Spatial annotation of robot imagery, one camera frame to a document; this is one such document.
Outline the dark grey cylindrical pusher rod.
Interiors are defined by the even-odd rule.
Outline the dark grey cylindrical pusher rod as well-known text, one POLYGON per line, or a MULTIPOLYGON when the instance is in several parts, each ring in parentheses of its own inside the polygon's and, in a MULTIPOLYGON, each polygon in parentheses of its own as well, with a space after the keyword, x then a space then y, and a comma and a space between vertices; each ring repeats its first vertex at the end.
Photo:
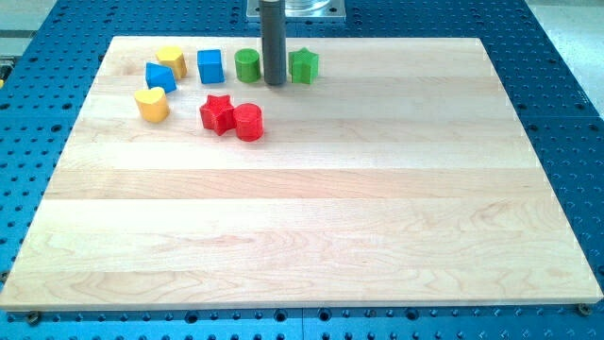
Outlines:
POLYGON ((284 0, 260 0, 260 34, 265 83, 283 84, 287 78, 284 0))

